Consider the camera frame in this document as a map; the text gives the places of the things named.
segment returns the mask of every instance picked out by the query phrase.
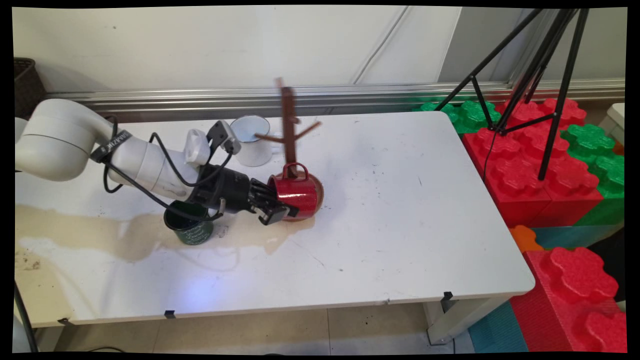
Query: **red foam block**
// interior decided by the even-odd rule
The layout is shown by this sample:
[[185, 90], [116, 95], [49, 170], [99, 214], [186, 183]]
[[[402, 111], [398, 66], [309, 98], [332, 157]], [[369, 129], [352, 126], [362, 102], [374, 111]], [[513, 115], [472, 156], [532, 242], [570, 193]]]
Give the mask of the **red foam block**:
[[477, 133], [465, 134], [462, 137], [462, 144], [467, 149], [469, 157], [476, 166], [476, 170], [478, 170], [480, 176], [483, 174], [484, 161], [491, 148], [491, 142], [493, 142], [493, 149], [487, 161], [488, 168], [491, 168], [498, 159], [512, 160], [518, 157], [518, 153], [520, 152], [520, 144], [511, 134], [507, 136], [496, 135], [495, 132], [485, 127]]
[[598, 182], [598, 177], [588, 172], [588, 165], [578, 159], [568, 155], [551, 159], [544, 180], [551, 202], [531, 221], [531, 227], [572, 226], [578, 222], [602, 201]]
[[618, 284], [585, 248], [527, 251], [536, 279], [511, 307], [529, 351], [627, 351], [627, 320], [613, 300]]
[[[556, 104], [556, 99], [547, 99], [539, 105], [539, 109], [544, 113], [544, 115], [548, 115], [556, 110]], [[565, 99], [558, 129], [564, 131], [571, 124], [583, 126], [584, 118], [586, 117], [587, 112], [580, 109], [577, 102], [571, 99]]]
[[[502, 104], [497, 105], [495, 107], [495, 111], [499, 112], [500, 114], [503, 114], [504, 110], [507, 108], [507, 105], [509, 105], [509, 101], [506, 101]], [[524, 100], [520, 100], [518, 101], [518, 103], [516, 104], [516, 107], [511, 112], [511, 116], [509, 117], [509, 120], [507, 120], [507, 128], [520, 125], [527, 121], [538, 119], [547, 114], [548, 113], [542, 112], [538, 104], [536, 104], [535, 102], [531, 101], [529, 104], [525, 104]]]
[[[513, 136], [520, 142], [520, 154], [529, 163], [540, 166], [547, 146], [550, 124], [529, 126], [513, 132]], [[569, 142], [560, 137], [560, 131], [556, 133], [554, 146], [551, 150], [551, 158], [559, 159], [567, 156]]]
[[532, 227], [538, 213], [551, 202], [535, 167], [519, 156], [488, 165], [484, 183], [508, 227]]

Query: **wicker basket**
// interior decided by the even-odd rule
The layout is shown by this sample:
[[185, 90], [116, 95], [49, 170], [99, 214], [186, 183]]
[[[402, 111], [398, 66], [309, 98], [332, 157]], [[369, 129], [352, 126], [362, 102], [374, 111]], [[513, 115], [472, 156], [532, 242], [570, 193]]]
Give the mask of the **wicker basket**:
[[36, 71], [36, 62], [13, 58], [13, 84], [15, 116], [27, 119], [47, 93]]

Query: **table leg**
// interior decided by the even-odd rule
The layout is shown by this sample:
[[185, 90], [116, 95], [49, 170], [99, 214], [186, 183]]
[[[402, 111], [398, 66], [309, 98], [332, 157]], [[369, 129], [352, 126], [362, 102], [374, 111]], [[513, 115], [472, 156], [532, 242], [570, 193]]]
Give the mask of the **table leg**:
[[429, 340], [432, 345], [451, 341], [478, 320], [484, 318], [510, 297], [492, 297], [488, 299], [458, 300], [446, 312], [442, 311], [440, 302], [424, 303]]
[[36, 342], [40, 352], [52, 352], [58, 344], [64, 326], [41, 327], [35, 329]]

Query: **teal foam block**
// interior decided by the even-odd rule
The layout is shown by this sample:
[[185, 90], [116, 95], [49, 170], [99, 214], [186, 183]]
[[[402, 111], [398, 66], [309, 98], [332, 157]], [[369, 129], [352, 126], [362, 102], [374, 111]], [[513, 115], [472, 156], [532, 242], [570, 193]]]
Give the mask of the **teal foam block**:
[[545, 249], [588, 247], [615, 233], [622, 225], [536, 227], [536, 243]]
[[528, 352], [510, 302], [505, 302], [469, 328], [476, 354]]

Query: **black tripod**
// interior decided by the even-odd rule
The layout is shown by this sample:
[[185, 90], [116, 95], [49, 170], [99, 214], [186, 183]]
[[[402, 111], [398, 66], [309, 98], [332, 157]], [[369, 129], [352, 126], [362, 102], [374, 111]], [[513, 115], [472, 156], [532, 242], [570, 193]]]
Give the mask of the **black tripod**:
[[[495, 131], [495, 134], [493, 136], [494, 140], [495, 135], [497, 135], [498, 133], [501, 136], [505, 136], [514, 130], [522, 129], [523, 127], [537, 124], [548, 119], [553, 119], [551, 122], [551, 127], [549, 129], [549, 136], [547, 138], [545, 153], [542, 157], [542, 164], [540, 165], [540, 172], [538, 173], [538, 179], [544, 180], [547, 173], [547, 167], [549, 165], [549, 159], [551, 158], [551, 150], [553, 149], [554, 141], [556, 139], [557, 129], [560, 125], [560, 117], [562, 116], [562, 111], [564, 108], [564, 100], [566, 99], [566, 93], [569, 90], [569, 81], [571, 80], [571, 75], [573, 74], [573, 66], [575, 65], [575, 59], [578, 56], [578, 48], [580, 47], [580, 40], [582, 39], [582, 33], [584, 31], [584, 25], [587, 21], [589, 9], [561, 9], [558, 12], [556, 18], [551, 24], [551, 27], [549, 28], [549, 31], [545, 35], [545, 38], [540, 44], [540, 47], [531, 60], [531, 63], [527, 67], [524, 75], [522, 75], [522, 79], [520, 79], [520, 82], [513, 90], [511, 100], [504, 110], [502, 117], [495, 126], [491, 121], [489, 111], [486, 108], [484, 97], [482, 95], [482, 92], [480, 91], [480, 86], [478, 85], [476, 79], [476, 75], [486, 66], [486, 64], [488, 64], [489, 61], [491, 61], [496, 55], [498, 55], [498, 53], [501, 52], [513, 40], [513, 38], [515, 38], [522, 31], [522, 29], [524, 29], [541, 11], [542, 9], [533, 10], [478, 66], [476, 66], [476, 68], [451, 92], [451, 94], [449, 94], [435, 108], [435, 111], [439, 111], [440, 109], [442, 109], [451, 99], [453, 99], [454, 96], [456, 96], [458, 92], [460, 92], [460, 90], [462, 90], [462, 88], [469, 84], [469, 81], [471, 81], [476, 91], [476, 95], [478, 96], [480, 105], [482, 106], [482, 110], [486, 118], [487, 127], [489, 130]], [[545, 115], [538, 119], [527, 121], [523, 124], [507, 128], [507, 121], [516, 105], [520, 101], [520, 98], [525, 95], [525, 91], [527, 90], [527, 88], [529, 88], [529, 92], [525, 95], [524, 103], [528, 104], [531, 100], [531, 97], [536, 91], [536, 87], [538, 87], [540, 79], [542, 78], [542, 75], [547, 68], [547, 65], [549, 64], [549, 60], [551, 60], [551, 56], [553, 56], [554, 51], [556, 50], [556, 47], [560, 42], [560, 39], [562, 38], [564, 30], [578, 11], [580, 11], [580, 15], [578, 16], [578, 23], [575, 27], [575, 32], [573, 33], [573, 40], [571, 42], [569, 56], [564, 68], [562, 83], [560, 84], [560, 92], [558, 93], [556, 102], [556, 110], [553, 113]], [[487, 154], [487, 159], [489, 158], [490, 154], [491, 149]]]

